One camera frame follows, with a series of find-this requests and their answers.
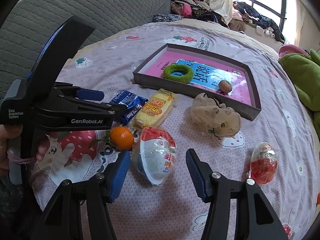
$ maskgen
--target oreo package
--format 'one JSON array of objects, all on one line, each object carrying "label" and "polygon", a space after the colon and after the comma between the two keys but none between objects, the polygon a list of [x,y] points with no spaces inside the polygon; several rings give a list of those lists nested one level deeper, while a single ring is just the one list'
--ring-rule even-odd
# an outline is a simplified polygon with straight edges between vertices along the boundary
[{"label": "oreo package", "polygon": [[136,115],[136,113],[147,101],[148,99],[146,98],[139,97],[134,93],[122,90],[110,101],[110,103],[124,104],[127,106],[128,110],[123,116],[120,117],[120,121],[124,124],[128,124],[128,122]]}]

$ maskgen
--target orange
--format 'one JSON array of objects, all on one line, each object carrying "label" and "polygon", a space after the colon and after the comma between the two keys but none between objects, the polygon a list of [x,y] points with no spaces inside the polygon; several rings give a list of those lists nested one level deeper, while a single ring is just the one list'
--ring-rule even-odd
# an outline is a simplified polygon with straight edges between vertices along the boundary
[{"label": "orange", "polygon": [[124,127],[117,126],[110,131],[110,141],[114,144],[118,151],[131,150],[134,143],[134,137],[132,132]]}]

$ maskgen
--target human hand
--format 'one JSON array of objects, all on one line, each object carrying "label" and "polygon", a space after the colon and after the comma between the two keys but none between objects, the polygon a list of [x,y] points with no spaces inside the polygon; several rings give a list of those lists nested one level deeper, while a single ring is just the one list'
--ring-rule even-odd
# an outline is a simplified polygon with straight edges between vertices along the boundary
[{"label": "human hand", "polygon": [[[22,132],[22,125],[0,125],[0,176],[5,176],[9,172],[9,160],[7,156],[7,141],[18,137]],[[59,132],[52,132],[49,134],[53,138],[60,136]],[[43,138],[38,146],[36,158],[42,161],[45,153],[50,147],[50,141],[46,136]]]}]

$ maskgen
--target gray quilted sofa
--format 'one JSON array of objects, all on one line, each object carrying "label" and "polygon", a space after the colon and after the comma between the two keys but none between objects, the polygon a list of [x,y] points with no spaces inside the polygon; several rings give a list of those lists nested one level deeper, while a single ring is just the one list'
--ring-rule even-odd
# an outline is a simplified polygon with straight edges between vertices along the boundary
[{"label": "gray quilted sofa", "polygon": [[72,15],[94,24],[83,46],[170,13],[170,0],[21,0],[0,29],[0,102],[26,76],[53,32]]}]

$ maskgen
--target white packaged snack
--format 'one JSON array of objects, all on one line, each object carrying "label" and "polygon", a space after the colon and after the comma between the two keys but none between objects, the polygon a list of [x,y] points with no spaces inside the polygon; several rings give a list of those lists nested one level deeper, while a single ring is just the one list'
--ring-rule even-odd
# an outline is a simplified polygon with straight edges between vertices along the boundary
[{"label": "white packaged snack", "polygon": [[148,126],[133,145],[132,160],[153,185],[161,185],[175,167],[175,148],[175,142],[167,131]]}]

